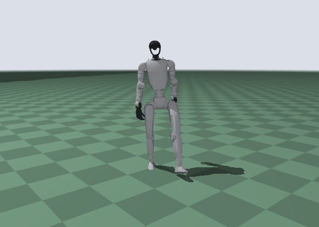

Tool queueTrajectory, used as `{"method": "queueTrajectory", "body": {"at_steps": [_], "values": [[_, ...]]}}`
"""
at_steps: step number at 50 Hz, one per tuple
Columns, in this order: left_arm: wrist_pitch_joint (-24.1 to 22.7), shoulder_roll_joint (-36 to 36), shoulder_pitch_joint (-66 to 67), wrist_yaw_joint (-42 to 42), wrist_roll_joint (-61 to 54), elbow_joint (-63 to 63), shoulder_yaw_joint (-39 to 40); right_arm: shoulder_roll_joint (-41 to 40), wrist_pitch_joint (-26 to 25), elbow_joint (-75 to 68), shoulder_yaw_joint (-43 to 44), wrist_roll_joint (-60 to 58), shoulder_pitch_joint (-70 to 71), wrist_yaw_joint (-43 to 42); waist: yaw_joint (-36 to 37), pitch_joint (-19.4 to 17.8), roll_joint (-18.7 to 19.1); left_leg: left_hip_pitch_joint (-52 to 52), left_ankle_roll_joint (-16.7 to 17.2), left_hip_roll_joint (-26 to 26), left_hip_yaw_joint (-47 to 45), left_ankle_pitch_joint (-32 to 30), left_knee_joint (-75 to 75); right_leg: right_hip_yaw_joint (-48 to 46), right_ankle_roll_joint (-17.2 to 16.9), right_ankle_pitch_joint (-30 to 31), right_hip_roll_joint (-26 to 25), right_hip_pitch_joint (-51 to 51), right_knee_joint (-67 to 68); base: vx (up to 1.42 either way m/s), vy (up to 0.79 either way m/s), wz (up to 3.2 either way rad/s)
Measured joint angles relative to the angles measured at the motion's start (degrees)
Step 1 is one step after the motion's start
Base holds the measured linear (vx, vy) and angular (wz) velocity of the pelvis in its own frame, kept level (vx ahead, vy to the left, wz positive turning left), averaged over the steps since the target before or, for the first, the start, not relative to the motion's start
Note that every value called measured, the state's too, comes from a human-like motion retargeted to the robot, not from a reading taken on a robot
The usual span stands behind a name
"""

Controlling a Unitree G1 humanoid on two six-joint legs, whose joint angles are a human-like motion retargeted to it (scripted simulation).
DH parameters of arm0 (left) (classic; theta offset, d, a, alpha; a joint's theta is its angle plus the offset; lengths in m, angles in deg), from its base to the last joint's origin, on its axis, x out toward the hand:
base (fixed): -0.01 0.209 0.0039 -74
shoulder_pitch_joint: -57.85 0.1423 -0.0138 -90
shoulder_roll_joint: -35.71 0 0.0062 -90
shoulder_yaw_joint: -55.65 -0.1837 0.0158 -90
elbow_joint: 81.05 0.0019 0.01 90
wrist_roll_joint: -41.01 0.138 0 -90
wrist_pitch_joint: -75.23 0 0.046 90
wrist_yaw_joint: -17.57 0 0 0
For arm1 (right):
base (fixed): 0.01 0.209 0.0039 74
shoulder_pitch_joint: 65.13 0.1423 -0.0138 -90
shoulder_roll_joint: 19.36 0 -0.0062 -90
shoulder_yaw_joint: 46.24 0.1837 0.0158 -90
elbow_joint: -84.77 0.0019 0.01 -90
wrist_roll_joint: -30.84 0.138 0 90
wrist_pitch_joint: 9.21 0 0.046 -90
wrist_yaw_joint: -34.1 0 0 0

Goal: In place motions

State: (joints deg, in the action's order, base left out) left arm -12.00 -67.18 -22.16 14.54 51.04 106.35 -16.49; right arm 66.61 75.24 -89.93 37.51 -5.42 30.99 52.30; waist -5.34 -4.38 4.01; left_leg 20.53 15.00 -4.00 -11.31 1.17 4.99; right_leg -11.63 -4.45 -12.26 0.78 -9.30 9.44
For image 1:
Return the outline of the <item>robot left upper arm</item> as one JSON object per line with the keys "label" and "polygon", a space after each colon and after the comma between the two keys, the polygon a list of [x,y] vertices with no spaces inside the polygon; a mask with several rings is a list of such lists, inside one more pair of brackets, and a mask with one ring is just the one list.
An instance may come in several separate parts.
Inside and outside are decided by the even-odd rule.
{"label": "robot left upper arm", "polygon": [[167,66],[169,67],[168,71],[169,71],[169,77],[170,77],[170,81],[169,84],[170,85],[177,85],[177,79],[175,78],[175,63],[172,60],[166,60],[167,61]]}

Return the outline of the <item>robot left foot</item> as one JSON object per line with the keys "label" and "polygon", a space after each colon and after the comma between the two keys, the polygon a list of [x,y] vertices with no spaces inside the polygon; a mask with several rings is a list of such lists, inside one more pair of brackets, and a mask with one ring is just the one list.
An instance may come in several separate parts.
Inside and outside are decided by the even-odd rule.
{"label": "robot left foot", "polygon": [[185,170],[183,166],[179,166],[179,167],[176,167],[175,173],[188,173],[188,171]]}

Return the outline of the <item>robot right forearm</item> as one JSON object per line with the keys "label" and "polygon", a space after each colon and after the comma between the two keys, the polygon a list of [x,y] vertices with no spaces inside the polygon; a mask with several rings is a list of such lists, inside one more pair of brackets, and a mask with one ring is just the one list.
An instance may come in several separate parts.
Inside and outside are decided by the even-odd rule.
{"label": "robot right forearm", "polygon": [[139,107],[139,103],[142,103],[143,100],[143,90],[138,89],[139,88],[139,83],[137,83],[137,90],[136,90],[136,102],[135,102],[135,106]]}

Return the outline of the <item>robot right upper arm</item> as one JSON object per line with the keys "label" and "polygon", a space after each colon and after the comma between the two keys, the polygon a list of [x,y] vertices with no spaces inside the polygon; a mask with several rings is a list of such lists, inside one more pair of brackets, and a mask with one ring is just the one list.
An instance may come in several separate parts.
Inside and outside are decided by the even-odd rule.
{"label": "robot right upper arm", "polygon": [[139,88],[138,89],[144,89],[145,88],[145,83],[143,82],[144,80],[144,70],[147,68],[147,63],[144,62],[144,63],[141,63],[139,65],[139,68],[138,68],[138,83],[139,83]]}

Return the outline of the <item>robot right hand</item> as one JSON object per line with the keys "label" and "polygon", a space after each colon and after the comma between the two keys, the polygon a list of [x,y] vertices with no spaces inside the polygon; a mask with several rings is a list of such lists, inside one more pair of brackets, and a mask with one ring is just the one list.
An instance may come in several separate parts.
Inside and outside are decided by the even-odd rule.
{"label": "robot right hand", "polygon": [[137,117],[138,119],[140,119],[140,120],[145,120],[145,119],[143,119],[143,117],[142,117],[142,115],[143,115],[144,117],[145,117],[145,115],[142,113],[141,108],[142,108],[142,104],[139,103],[139,107],[136,107],[136,117]]}

